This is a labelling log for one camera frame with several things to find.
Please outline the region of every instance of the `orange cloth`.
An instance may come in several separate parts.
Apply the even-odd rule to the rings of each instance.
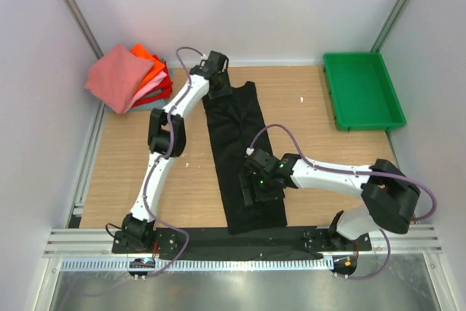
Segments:
[[[139,90],[141,90],[144,87],[144,85],[149,83],[157,74],[162,72],[165,68],[165,65],[156,58],[154,58],[152,54],[149,51],[147,51],[147,49],[143,47],[141,44],[137,44],[130,51],[137,58],[145,58],[154,62],[154,67],[152,67],[152,69],[146,74],[146,76],[143,78],[143,80],[141,80],[138,87],[136,88],[136,94]]]

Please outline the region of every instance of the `stack of cloth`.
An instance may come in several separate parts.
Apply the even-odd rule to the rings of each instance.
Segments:
[[[86,89],[107,110],[123,114],[162,108],[172,93],[165,62],[141,44],[131,50],[117,45],[89,69]]]

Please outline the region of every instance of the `wire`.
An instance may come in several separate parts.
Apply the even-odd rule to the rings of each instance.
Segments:
[[[353,245],[355,247],[355,259],[358,260],[358,258],[359,258],[359,246],[358,246],[357,240],[355,240]]]
[[[256,136],[254,136],[254,139],[250,143],[250,148],[251,149],[254,148],[254,144],[256,143],[259,136],[261,136],[262,133],[264,133],[267,129],[269,129],[271,127],[279,127],[280,129],[283,129],[290,136],[292,142],[294,143],[294,146],[296,147],[296,151],[298,151],[298,153],[299,153],[299,156],[303,159],[303,161],[306,164],[308,164],[311,168],[313,168],[315,170],[323,170],[323,171],[327,171],[329,173],[346,174],[346,175],[354,175],[354,176],[379,176],[379,177],[383,177],[383,178],[394,178],[395,180],[409,182],[410,184],[413,184],[413,185],[418,186],[419,188],[423,189],[428,194],[430,199],[432,200],[432,207],[426,214],[420,216],[419,218],[414,218],[414,220],[428,219],[437,210],[437,198],[435,197],[433,192],[427,186],[425,186],[423,183],[421,183],[421,182],[419,182],[417,180],[414,180],[412,178],[407,178],[407,177],[402,176],[402,175],[382,173],[382,172],[379,172],[379,171],[352,171],[352,170],[334,169],[334,168],[323,167],[322,165],[317,165],[317,164],[311,162],[308,158],[306,158],[306,156],[304,156],[303,151],[301,150],[301,147],[299,147],[299,145],[298,145],[298,141],[294,137],[293,133],[285,125],[275,123],[275,124],[267,125],[266,127],[262,128],[262,130],[259,131]]]
[[[122,228],[121,228],[121,227],[118,227],[117,225],[113,225],[113,224],[111,224],[110,222],[107,223],[107,224],[105,224],[105,230],[107,231],[108,235],[109,235],[110,237],[112,237],[113,239],[115,239],[115,235],[114,235],[113,233],[111,233],[110,230],[108,229],[109,226],[112,226],[112,227],[114,227],[115,229],[119,229],[119,230],[121,230]]]
[[[362,276],[362,277],[348,276],[348,275],[343,275],[337,272],[335,272],[335,275],[338,277],[344,278],[345,280],[369,280],[371,278],[374,278],[380,275],[388,267],[388,264],[390,263],[390,259],[392,258],[392,247],[390,246],[390,241],[388,240],[387,234],[384,232],[383,229],[381,229],[380,232],[382,233],[382,236],[384,236],[385,242],[387,244],[387,258],[385,258],[385,261],[383,265],[380,266],[380,269],[378,269],[374,273],[371,273],[370,275]]]
[[[173,133],[173,124],[172,124],[171,114],[176,110],[176,107],[178,106],[178,104],[189,94],[189,91],[192,88],[192,86],[191,86],[191,75],[189,74],[188,68],[184,64],[183,60],[181,59],[181,56],[180,56],[180,51],[181,50],[191,50],[191,51],[194,51],[197,54],[202,56],[202,53],[199,50],[194,49],[193,47],[179,47],[175,52],[178,61],[180,61],[181,67],[183,67],[183,70],[186,73],[186,78],[187,78],[188,85],[187,85],[186,91],[183,93],[183,95],[177,101],[175,101],[173,103],[172,107],[167,112],[167,123],[168,123],[168,127],[170,128],[170,143],[168,144],[167,152],[165,152],[165,154],[163,154],[163,155],[159,155],[154,160],[154,164],[152,165],[151,170],[149,171],[149,174],[147,175],[146,180],[144,181],[144,185],[143,185],[143,204],[144,204],[144,207],[147,210],[147,213],[149,213],[150,217],[152,217],[156,222],[161,223],[162,225],[164,225],[165,227],[168,227],[169,229],[172,229],[173,231],[176,231],[176,232],[179,232],[179,233],[183,234],[186,237],[186,239],[185,239],[184,244],[181,247],[180,251],[177,252],[177,254],[173,257],[173,259],[170,262],[168,262],[161,269],[159,269],[157,271],[154,271],[154,272],[151,272],[151,273],[148,273],[146,278],[151,278],[151,277],[158,276],[162,272],[164,272],[168,267],[173,265],[175,263],[175,261],[177,261],[180,258],[181,255],[183,255],[184,251],[186,250],[186,248],[187,248],[187,246],[189,244],[189,233],[188,232],[186,232],[184,229],[179,229],[177,227],[174,227],[173,225],[170,225],[169,223],[164,222],[163,220],[157,218],[155,216],[155,214],[152,213],[151,208],[150,208],[149,204],[147,203],[147,187],[149,185],[149,180],[150,180],[152,174],[154,173],[155,168],[159,164],[160,160],[162,158],[168,159],[170,157],[170,155],[172,153],[172,150],[173,150],[173,147],[174,147],[174,144],[175,144],[175,135]]]
[[[155,241],[154,243],[154,250],[152,251],[152,260],[155,259],[155,256],[157,254],[157,248],[159,247],[159,243],[157,241]]]

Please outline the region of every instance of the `white panel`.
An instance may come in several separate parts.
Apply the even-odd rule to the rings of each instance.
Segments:
[[[432,222],[460,286],[466,285],[466,264],[459,263],[466,249],[465,23],[466,0],[411,0],[382,50],[408,120],[391,133],[395,153],[402,170],[438,196]],[[419,212],[429,207],[424,196]]]
[[[50,230],[62,227],[97,101],[95,56],[62,0],[0,0],[0,300],[30,310]]]
[[[176,47],[236,64],[320,61],[369,50],[395,0],[76,0],[102,50],[142,42],[169,61]]]

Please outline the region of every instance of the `green tray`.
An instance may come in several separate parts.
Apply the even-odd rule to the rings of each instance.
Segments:
[[[406,124],[382,55],[328,53],[323,60],[338,130],[392,130]]]

